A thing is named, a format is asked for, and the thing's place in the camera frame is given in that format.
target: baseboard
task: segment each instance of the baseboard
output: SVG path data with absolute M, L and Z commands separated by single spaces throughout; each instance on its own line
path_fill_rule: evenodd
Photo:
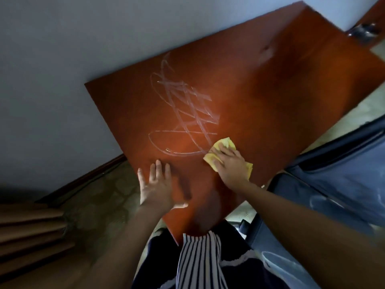
M 124 154 L 119 155 L 118 157 L 115 157 L 114 159 L 108 161 L 107 163 L 95 168 L 94 170 L 91 170 L 89 173 L 75 179 L 74 181 L 66 184 L 65 186 L 62 186 L 61 188 L 57 189 L 56 191 L 44 196 L 43 198 L 36 201 L 36 203 L 50 203 L 53 200 L 65 195 L 66 193 L 70 192 L 71 190 L 81 186 L 82 184 L 85 184 L 90 179 L 93 179 L 94 177 L 102 174 L 106 170 L 109 170 L 111 167 L 117 165 L 118 163 L 121 163 L 123 161 L 126 161 L 127 158 Z

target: person's right arm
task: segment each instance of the person's right arm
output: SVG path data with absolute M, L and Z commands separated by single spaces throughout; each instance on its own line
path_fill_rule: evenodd
M 212 150 L 223 182 L 243 195 L 274 236 L 322 288 L 385 288 L 385 252 L 371 239 L 326 216 L 270 193 L 247 179 L 238 151 Z

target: cable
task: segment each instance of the cable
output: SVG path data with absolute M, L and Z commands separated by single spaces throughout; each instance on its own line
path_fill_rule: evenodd
M 110 172 L 113 172 L 115 169 L 117 169 L 123 162 L 120 162 L 118 165 L 114 166 L 113 168 L 111 168 L 110 170 L 108 170 L 107 172 L 103 172 L 101 175 L 99 175 L 98 177 L 90 180 L 88 183 L 86 183 L 84 186 L 82 186 L 80 189 L 78 189 L 76 192 L 74 192 L 72 195 L 70 195 L 67 199 L 65 199 L 64 201 L 60 202 L 59 204 L 56 204 L 55 206 L 57 207 L 60 207 L 61 205 L 65 204 L 68 200 L 72 199 L 75 195 L 77 195 L 80 191 L 82 191 L 83 189 L 85 189 L 87 186 L 89 186 L 90 184 L 92 184 L 94 181 L 102 178 L 103 176 L 105 175 L 108 175 Z

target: person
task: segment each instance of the person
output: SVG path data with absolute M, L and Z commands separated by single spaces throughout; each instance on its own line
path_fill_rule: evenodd
M 220 178 L 257 211 L 274 236 L 321 288 L 385 288 L 385 252 L 370 238 L 324 215 L 259 188 L 248 181 L 239 151 L 212 149 Z M 77 285 L 78 289 L 120 288 L 287 288 L 250 254 L 250 247 L 227 222 L 207 235 L 184 235 L 178 249 L 168 230 L 149 242 L 149 252 L 134 279 L 152 231 L 174 203 L 170 165 L 159 160 L 149 180 L 138 170 L 141 205 L 136 214 Z

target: person's left hand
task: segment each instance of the person's left hand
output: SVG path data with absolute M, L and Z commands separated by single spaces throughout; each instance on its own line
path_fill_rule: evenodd
M 162 215 L 173 208 L 188 206 L 186 203 L 176 204 L 172 199 L 170 164 L 166 164 L 163 176 L 162 164 L 160 160 L 157 160 L 156 164 L 151 164 L 149 182 L 147 183 L 144 179 L 141 169 L 138 169 L 138 179 L 141 188 L 141 205 L 151 205 Z

